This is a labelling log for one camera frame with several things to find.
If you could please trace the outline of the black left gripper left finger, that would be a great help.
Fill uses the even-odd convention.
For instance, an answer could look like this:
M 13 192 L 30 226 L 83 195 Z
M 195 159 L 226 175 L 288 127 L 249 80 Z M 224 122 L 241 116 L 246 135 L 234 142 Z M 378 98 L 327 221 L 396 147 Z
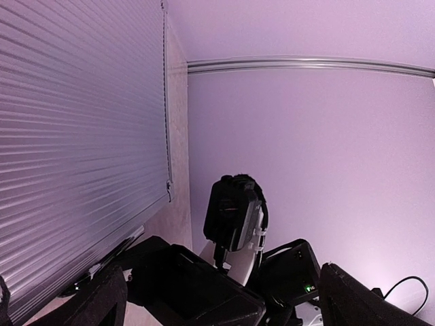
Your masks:
M 123 325 L 128 289 L 120 266 L 110 265 L 70 300 L 33 325 Z

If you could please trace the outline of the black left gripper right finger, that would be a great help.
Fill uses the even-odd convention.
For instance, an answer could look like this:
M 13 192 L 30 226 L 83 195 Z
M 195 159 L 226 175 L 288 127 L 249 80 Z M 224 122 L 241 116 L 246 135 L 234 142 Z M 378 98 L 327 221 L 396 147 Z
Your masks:
M 333 263 L 321 267 L 319 305 L 324 325 L 412 326 L 428 323 L 386 302 Z

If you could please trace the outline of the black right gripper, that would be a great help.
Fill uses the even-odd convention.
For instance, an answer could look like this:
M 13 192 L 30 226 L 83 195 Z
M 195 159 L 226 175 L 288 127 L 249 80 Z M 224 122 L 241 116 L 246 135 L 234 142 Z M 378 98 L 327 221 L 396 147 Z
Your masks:
M 264 300 L 179 244 L 152 236 L 117 257 L 128 301 L 162 325 L 258 325 Z

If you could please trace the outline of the aluminium poker set case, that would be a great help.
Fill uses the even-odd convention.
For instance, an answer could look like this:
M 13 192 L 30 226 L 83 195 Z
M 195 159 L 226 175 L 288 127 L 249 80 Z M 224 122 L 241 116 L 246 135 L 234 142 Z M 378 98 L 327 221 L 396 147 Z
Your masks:
M 169 201 L 163 1 L 1 2 L 1 275 L 16 325 Z

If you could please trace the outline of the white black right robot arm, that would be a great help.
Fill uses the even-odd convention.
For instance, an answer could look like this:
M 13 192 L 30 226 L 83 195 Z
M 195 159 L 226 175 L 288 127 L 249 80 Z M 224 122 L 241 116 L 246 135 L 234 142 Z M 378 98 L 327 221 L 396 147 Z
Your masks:
M 313 300 L 324 325 L 422 324 L 338 265 L 319 265 L 303 239 L 230 259 L 221 244 L 196 255 L 153 236 L 118 262 L 132 272 L 130 302 L 163 325 L 302 325 L 296 309 Z

